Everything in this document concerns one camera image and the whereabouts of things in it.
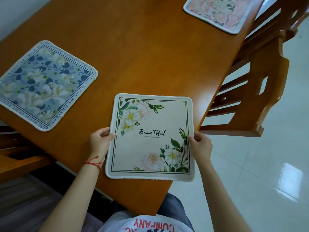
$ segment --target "hand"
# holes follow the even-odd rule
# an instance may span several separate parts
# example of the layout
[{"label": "hand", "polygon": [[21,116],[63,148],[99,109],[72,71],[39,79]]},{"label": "hand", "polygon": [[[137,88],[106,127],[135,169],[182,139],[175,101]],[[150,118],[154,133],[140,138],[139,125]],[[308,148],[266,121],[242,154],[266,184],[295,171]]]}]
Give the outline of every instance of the hand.
[{"label": "hand", "polygon": [[90,135],[91,155],[89,159],[99,156],[97,160],[104,162],[109,143],[115,137],[115,133],[109,133],[109,127],[99,129]]},{"label": "hand", "polygon": [[202,163],[211,164],[211,151],[213,147],[211,140],[199,132],[194,132],[194,138],[192,136],[187,136],[187,138],[196,163],[198,165]]}]

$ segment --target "red string bracelet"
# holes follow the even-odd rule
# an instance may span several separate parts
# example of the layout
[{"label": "red string bracelet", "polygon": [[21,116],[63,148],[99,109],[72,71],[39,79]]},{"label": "red string bracelet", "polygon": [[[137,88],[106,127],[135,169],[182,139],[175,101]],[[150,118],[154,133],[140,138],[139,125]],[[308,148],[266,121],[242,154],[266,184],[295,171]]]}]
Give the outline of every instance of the red string bracelet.
[{"label": "red string bracelet", "polygon": [[[91,158],[90,160],[93,160],[93,159],[97,159],[98,158],[98,156],[96,156],[96,157],[93,157],[93,158]],[[102,170],[102,167],[99,165],[99,164],[102,164],[102,162],[100,161],[100,162],[98,162],[98,163],[91,163],[91,162],[86,162],[86,163],[83,163],[83,165],[84,164],[92,164],[92,165],[94,165],[94,166],[97,166],[98,167],[98,169],[100,169],[100,170]]]}]

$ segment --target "forearm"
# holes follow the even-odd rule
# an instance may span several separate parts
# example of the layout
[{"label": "forearm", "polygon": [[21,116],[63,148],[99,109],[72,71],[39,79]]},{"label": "forearm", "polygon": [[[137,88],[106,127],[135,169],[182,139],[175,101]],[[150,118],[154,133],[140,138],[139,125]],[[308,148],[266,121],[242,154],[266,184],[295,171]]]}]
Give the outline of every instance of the forearm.
[{"label": "forearm", "polygon": [[99,169],[85,164],[39,232],[80,232],[98,179]]},{"label": "forearm", "polygon": [[198,165],[215,232],[251,231],[211,163]]}]

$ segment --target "blue floral placemat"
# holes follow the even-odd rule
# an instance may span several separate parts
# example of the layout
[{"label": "blue floral placemat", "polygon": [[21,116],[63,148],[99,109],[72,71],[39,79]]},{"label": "blue floral placemat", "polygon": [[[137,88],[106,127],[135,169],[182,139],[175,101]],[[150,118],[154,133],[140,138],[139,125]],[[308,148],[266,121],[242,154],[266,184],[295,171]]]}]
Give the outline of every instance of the blue floral placemat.
[{"label": "blue floral placemat", "polygon": [[0,78],[0,104],[49,131],[97,76],[94,67],[41,41]]}]

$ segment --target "white fabric edge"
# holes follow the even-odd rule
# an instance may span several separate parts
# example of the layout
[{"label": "white fabric edge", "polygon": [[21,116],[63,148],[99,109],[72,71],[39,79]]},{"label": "white fabric edge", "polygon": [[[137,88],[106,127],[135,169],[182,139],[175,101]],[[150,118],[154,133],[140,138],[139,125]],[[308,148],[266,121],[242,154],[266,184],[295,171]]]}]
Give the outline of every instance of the white fabric edge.
[{"label": "white fabric edge", "polygon": [[[91,67],[91,68],[94,69],[94,74],[93,74],[93,77],[94,77],[94,78],[91,79],[91,80],[89,80],[89,83],[88,83],[87,85],[85,85],[85,87],[81,90],[81,94],[80,94],[80,96],[81,96],[81,95],[84,93],[84,91],[89,87],[89,85],[98,77],[98,70],[96,70],[93,66],[89,65],[88,63],[86,63],[86,62],[80,60],[79,58],[73,56],[72,54],[68,53],[67,51],[65,51],[65,50],[63,50],[63,49],[61,49],[61,48],[59,48],[58,46],[56,46],[55,44],[51,43],[51,42],[48,41],[48,40],[40,41],[40,42],[37,43],[35,46],[33,46],[30,50],[28,50],[20,59],[18,59],[17,62],[15,62],[15,63],[13,64],[13,66],[11,66],[11,67],[0,77],[0,82],[1,82],[1,80],[2,80],[3,78],[5,78],[5,77],[7,77],[7,76],[10,76],[10,73],[14,72],[14,71],[20,66],[19,64],[20,64],[22,61],[24,62],[25,60],[28,59],[28,58],[25,58],[27,54],[31,54],[31,52],[32,52],[33,50],[35,50],[35,48],[37,48],[37,47],[40,46],[40,45],[43,45],[44,43],[48,43],[48,44],[50,44],[50,45],[53,45],[55,48],[59,49],[60,51],[63,51],[64,53],[66,53],[66,54],[68,54],[68,55],[70,55],[70,56],[72,56],[72,57],[78,59],[81,63],[84,63],[85,65],[87,65],[87,66],[89,66],[89,67]],[[42,129],[42,128],[40,128],[39,126],[37,126],[36,124],[34,124],[33,122],[31,122],[30,120],[28,120],[27,118],[25,118],[25,117],[21,114],[21,112],[23,113],[22,110],[17,109],[17,111],[16,111],[16,110],[14,110],[13,108],[11,108],[9,105],[5,104],[5,103],[2,101],[2,98],[1,98],[1,97],[0,97],[0,105],[4,106],[6,109],[9,109],[11,112],[13,112],[14,114],[18,115],[18,116],[21,117],[23,120],[27,121],[29,124],[31,124],[32,126],[34,126],[36,129],[38,129],[38,130],[40,130],[40,131],[42,131],[42,132],[47,132],[47,131],[52,130],[52,129],[58,124],[58,122],[63,118],[63,116],[65,115],[65,113],[73,106],[73,104],[75,103],[75,101],[76,101],[80,96],[78,96],[77,98],[74,98],[74,97],[71,98],[71,101],[73,100],[72,103],[71,103],[70,105],[68,105],[67,109],[65,109],[64,112],[62,112],[61,115],[59,115],[61,118],[58,118],[58,119],[55,121],[55,123],[54,123],[55,125],[54,125],[53,127],[49,128],[49,129]]]},{"label": "white fabric edge", "polygon": [[212,21],[208,20],[208,19],[202,17],[201,15],[198,15],[198,14],[196,14],[196,13],[190,11],[190,10],[187,10],[187,6],[190,4],[191,0],[187,0],[187,1],[186,1],[186,3],[185,3],[184,6],[183,6],[183,10],[184,10],[186,13],[188,13],[189,15],[192,15],[192,16],[198,18],[198,19],[201,19],[201,20],[203,20],[203,21],[205,21],[205,22],[207,22],[207,23],[209,23],[209,24],[215,26],[216,28],[219,28],[219,29],[222,30],[222,31],[225,31],[225,32],[227,32],[227,33],[229,33],[229,34],[235,35],[235,34],[237,34],[237,33],[240,32],[240,30],[241,30],[241,28],[242,28],[242,26],[243,26],[245,20],[247,19],[248,15],[249,15],[249,13],[250,13],[250,11],[251,11],[251,8],[253,7],[254,1],[255,1],[255,0],[252,0],[252,1],[250,2],[249,6],[247,7],[245,13],[243,14],[242,18],[241,18],[240,21],[239,21],[239,24],[237,25],[237,27],[235,28],[234,31],[228,30],[227,28],[222,27],[221,25],[219,25],[219,24],[217,24],[217,23],[215,23],[215,22],[212,22]]},{"label": "white fabric edge", "polygon": [[[158,95],[142,95],[142,94],[127,94],[127,93],[119,93],[115,96],[114,98],[114,106],[113,106],[113,113],[112,113],[112,121],[111,121],[111,126],[110,126],[110,131],[113,132],[113,130],[115,130],[116,128],[116,115],[117,115],[117,112],[118,110],[116,108],[118,108],[118,98],[120,96],[145,96],[145,97],[158,97]],[[189,134],[190,136],[194,136],[194,125],[193,125],[193,102],[192,102],[192,99],[190,97],[173,97],[173,96],[160,96],[162,98],[174,98],[174,99],[182,99],[182,98],[185,98],[185,99],[188,99],[189,102],[191,103],[191,114],[190,114],[190,121],[191,121],[191,125],[189,125]],[[118,177],[118,176],[111,176],[109,173],[108,173],[108,169],[109,169],[109,166],[108,166],[108,163],[109,163],[109,159],[110,159],[110,153],[112,151],[112,147],[114,145],[114,139],[110,142],[109,144],[109,148],[108,148],[108,152],[107,152],[107,157],[106,157],[106,162],[105,162],[105,174],[108,178],[111,178],[111,179],[149,179],[149,180],[168,180],[168,181],[182,181],[182,182],[191,182],[193,181],[194,177],[195,177],[195,159],[192,155],[192,153],[190,152],[190,158],[192,159],[192,161],[190,161],[190,169],[191,169],[191,173],[188,174],[188,175],[183,175],[184,177],[185,176],[188,176],[187,179],[173,179],[173,178],[167,178],[167,177],[140,177],[140,176],[131,176],[131,177]]]}]

